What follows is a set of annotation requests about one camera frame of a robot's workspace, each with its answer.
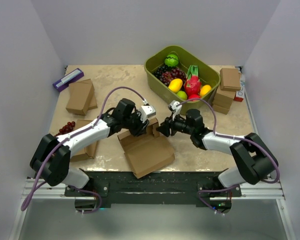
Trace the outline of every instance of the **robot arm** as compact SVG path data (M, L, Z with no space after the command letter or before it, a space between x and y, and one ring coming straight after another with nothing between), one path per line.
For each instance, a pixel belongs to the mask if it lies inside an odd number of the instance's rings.
M249 141L262 147L278 166L278 161L256 133L246 136L219 134L205 127L199 110L189 109L183 118L179 114L181 109L179 102L173 101L169 109L172 115L157 128L163 135L169 137L177 132L185 133L190 135L192 143L197 148L233 156L236 166L220 173L209 189L228 188L245 182L255 185L275 170L271 160L258 147L249 144Z
M41 177L52 187L64 183L78 189L84 188L90 179L82 170L70 167L70 158L84 147L110 137L121 129L128 129L133 136L145 134L148 118L156 115L156 110L150 105L143 105L133 112L135 108L133 101L123 98L112 113L108 110L98 121L96 118L90 124L58 137L45 135L34 153L30 167L38 173L49 152L63 142L44 166Z

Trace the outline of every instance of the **dragon fruit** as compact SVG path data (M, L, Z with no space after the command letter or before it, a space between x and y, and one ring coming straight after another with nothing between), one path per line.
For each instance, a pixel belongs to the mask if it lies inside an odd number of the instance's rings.
M198 95L200 92L201 82L198 72L198 66L190 65L184 83L184 91L188 95L188 97L194 94Z

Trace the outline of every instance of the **beige tabletop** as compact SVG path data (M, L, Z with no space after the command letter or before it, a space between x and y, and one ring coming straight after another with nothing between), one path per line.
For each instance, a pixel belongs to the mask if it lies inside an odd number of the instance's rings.
M224 67L234 68L233 66L219 65L211 67L217 72ZM69 65L66 69L66 74L76 68L80 68L84 72L84 77L81 80L92 80L98 108L89 110L86 116L68 113L66 105L70 92L68 88L63 90L59 95L50 126L50 133L53 135L58 133L59 129L67 122L78 119L95 119L100 113L105 96L118 86L133 88L146 98L149 104L156 109L156 118L160 123L171 114L167 108L167 103L148 87L147 75L143 65ZM115 107L122 98L134 101L137 108L143 104L141 99L133 92L119 89L111 95L105 109ZM211 129L214 119L210 109L207 106L202 106L199 110L203 116L205 126ZM216 117L216 130L219 133L247 135L253 131L246 101L234 101L227 115L217 112ZM189 135L178 132L175 136L169 137L168 140L174 147L175 161L161 169L161 171L222 171L235 165L235 161L230 155L196 148L192 144ZM100 141L94 159L72 162L70 164L73 167L86 171L130 171L117 134Z

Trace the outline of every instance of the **white wall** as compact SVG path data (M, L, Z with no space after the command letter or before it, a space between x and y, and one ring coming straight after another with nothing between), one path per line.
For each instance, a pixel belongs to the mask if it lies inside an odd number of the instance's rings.
M281 0L244 72L257 128L279 161L300 240L300 0Z
M0 0L0 240L8 239L63 65L30 0Z
M31 0L66 64L143 64L180 45L243 65L280 0Z

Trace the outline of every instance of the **cardboard box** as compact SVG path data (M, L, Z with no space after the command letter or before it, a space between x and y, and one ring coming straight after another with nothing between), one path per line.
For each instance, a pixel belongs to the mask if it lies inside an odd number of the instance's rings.
M221 101L218 99L214 99L212 104L218 105L218 106L226 108L226 109L230 109L232 102L233 101Z
M69 84L70 94L74 90L74 88L76 87L76 85L80 84L80 83L82 83L82 84L92 84L93 85L93 82L91 81L91 79L87 79L87 80L83 80L83 81L77 81L77 82L74 82L74 83L70 83ZM93 96L91 98L91 102L90 102L89 107L88 107L88 110L96 109L97 107L98 107L98 105L97 105L97 99L96 99L95 94L93 94Z
M175 150L168 139L156 130L158 126L158 120L153 118L144 135L135 137L129 131L118 135L125 158L138 179L175 160Z
M64 77L60 78L58 81L54 82L52 85L60 93L62 90L66 89L69 84L74 83L84 75L84 72L77 68Z
M215 110L216 112L218 113L222 113L222 114L228 114L230 108L226 108L226 107L223 107L223 106L218 106L216 104L213 104L212 105L212 108L213 110Z
M216 93L214 95L214 100L218 100L225 103L232 103L235 98L235 91L225 91L221 90L221 86L218 86Z
M94 93L93 84L79 83L75 85L65 109L72 114L86 115Z
M241 89L240 76L236 68L222 68L220 70L221 90L236 92Z
M84 127L85 125L91 123L91 120L83 120L79 119L76 121L75 127L73 130L77 130L79 128ZM98 146L99 141L96 141L94 143L91 143L89 146L86 146L85 148L77 151L75 155L72 156L70 159L70 162L77 162L77 161L82 161L82 160L87 160L87 159L94 159L96 156L97 152L97 146Z

